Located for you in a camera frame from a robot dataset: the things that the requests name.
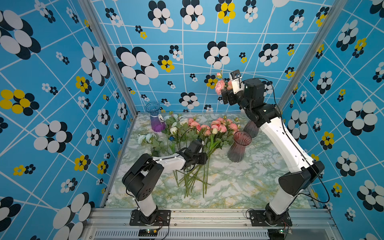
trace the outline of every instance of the black bracket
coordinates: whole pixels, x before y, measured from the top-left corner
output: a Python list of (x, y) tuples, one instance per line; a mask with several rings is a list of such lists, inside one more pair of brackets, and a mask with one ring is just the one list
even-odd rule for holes
[[(161, 221), (159, 221), (158, 217), (161, 217), (165, 224), (164, 226), (168, 226), (170, 222), (170, 210), (158, 210), (156, 214), (155, 222), (151, 226), (160, 226)], [(140, 211), (135, 209), (131, 213), (131, 220), (129, 222), (130, 226), (148, 226), (140, 220)]]
[[(250, 220), (253, 227), (270, 227), (268, 223), (266, 223), (264, 212), (265, 210), (249, 210)], [(283, 217), (277, 223), (277, 227), (284, 227), (288, 224), (288, 226), (292, 226), (291, 217), (289, 216), (288, 211), (283, 215)]]

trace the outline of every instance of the marble tabletop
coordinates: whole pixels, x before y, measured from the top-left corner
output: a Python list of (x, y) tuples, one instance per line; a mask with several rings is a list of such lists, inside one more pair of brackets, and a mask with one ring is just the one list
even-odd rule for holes
[[(212, 120), (223, 117), (224, 114), (184, 114), (186, 118), (197, 117), (200, 124), (210, 125)], [(242, 129), (248, 122), (245, 114), (227, 114), (229, 119), (239, 117)], [(151, 153), (150, 144), (138, 145), (138, 134), (153, 132), (148, 114), (139, 114), (116, 178), (111, 194), (105, 207), (135, 208), (136, 203), (126, 194), (126, 188), (121, 179), (137, 159), (144, 153)], [(156, 133), (160, 140), (165, 135)], [(247, 146), (243, 161), (232, 162), (227, 157), (229, 146), (217, 149), (209, 163), (207, 194), (202, 194), (202, 183), (195, 182), (191, 195), (185, 196), (185, 187), (177, 186), (172, 172), (163, 174), (152, 195), (159, 208), (265, 208), (273, 199), (278, 189), (278, 178), (288, 172), (282, 156), (269, 138), (260, 131)], [(299, 196), (291, 208), (310, 208), (308, 201)]]

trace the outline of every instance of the purple vase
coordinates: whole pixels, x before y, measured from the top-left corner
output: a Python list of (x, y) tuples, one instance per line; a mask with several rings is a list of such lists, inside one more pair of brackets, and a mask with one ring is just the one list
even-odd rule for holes
[(257, 134), (259, 134), (259, 128), (251, 120), (249, 120), (249, 122), (245, 125), (243, 131), (248, 133), (251, 138), (254, 138), (257, 136)]
[(151, 116), (151, 127), (155, 132), (161, 132), (166, 128), (166, 123), (164, 122), (161, 115), (159, 115), (160, 104), (157, 102), (148, 103), (145, 106), (145, 111)]
[(251, 136), (244, 132), (238, 131), (233, 135), (235, 141), (228, 151), (228, 157), (232, 162), (240, 162), (244, 158), (245, 147), (252, 142)]

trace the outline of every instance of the glass vase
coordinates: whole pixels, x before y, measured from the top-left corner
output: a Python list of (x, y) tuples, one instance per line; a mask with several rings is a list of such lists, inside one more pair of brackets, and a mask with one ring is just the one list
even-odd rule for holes
[(255, 138), (257, 134), (259, 134), (259, 128), (251, 120), (249, 120), (249, 122), (245, 125), (243, 131), (248, 133), (251, 138)]
[(232, 162), (240, 162), (244, 158), (245, 147), (252, 142), (251, 136), (244, 132), (238, 131), (233, 135), (234, 143), (228, 151), (228, 157)]
[(151, 127), (155, 132), (161, 132), (166, 128), (162, 116), (159, 114), (160, 104), (157, 102), (148, 103), (145, 106), (145, 111), (151, 116)]

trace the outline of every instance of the black cable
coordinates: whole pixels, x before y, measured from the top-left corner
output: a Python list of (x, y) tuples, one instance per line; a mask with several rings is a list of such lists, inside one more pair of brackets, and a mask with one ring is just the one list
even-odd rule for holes
[[(292, 139), (289, 137), (289, 135), (288, 135), (287, 132), (285, 131), (285, 126), (284, 126), (284, 122), (283, 122), (283, 117), (282, 117), (282, 115), (281, 115), (280, 108), (279, 108), (279, 106), (278, 106), (277, 103), (276, 103), (275, 89), (273, 88), (272, 83), (271, 83), (268, 79), (265, 79), (265, 78), (259, 78), (259, 79), (264, 79), (264, 80), (268, 81), (268, 82), (271, 84), (271, 86), (272, 86), (272, 91), (273, 91), (273, 99), (274, 99), (274, 101), (275, 101), (275, 104), (276, 104), (277, 109), (279, 110), (279, 115), (280, 115), (280, 119), (281, 119), (281, 124), (283, 125), (283, 130), (284, 130), (284, 132), (285, 132), (285, 135), (288, 137), (288, 139), (291, 141), (291, 143), (295, 146), (295, 148), (297, 149), (297, 151), (299, 151), (299, 153), (300, 153), (301, 156), (304, 158), (304, 160), (307, 162), (307, 164), (312, 168), (313, 172), (316, 173), (316, 171), (314, 170), (314, 168), (312, 167), (312, 165), (308, 163), (308, 161), (307, 161), (307, 159), (305, 158), (305, 156), (303, 155), (303, 153), (302, 153), (302, 152), (300, 151), (300, 149), (294, 144), (294, 142), (292, 141)], [(307, 194), (304, 194), (304, 193), (300, 193), (300, 194), (302, 194), (302, 195), (306, 195), (306, 196), (312, 198), (313, 200), (316, 200), (316, 201), (318, 201), (318, 202), (320, 202), (320, 203), (325, 204), (325, 203), (329, 202), (329, 200), (330, 200), (330, 196), (329, 196), (328, 190), (327, 190), (327, 188), (325, 187), (324, 183), (321, 181), (321, 179), (319, 178), (318, 175), (317, 175), (317, 177), (318, 177), (318, 179), (320, 180), (321, 184), (323, 185), (325, 191), (327, 192), (327, 195), (328, 195), (328, 201), (326, 201), (326, 202), (322, 202), (322, 201), (319, 201), (319, 200), (316, 199), (316, 198), (311, 197), (310, 195), (307, 195)]]

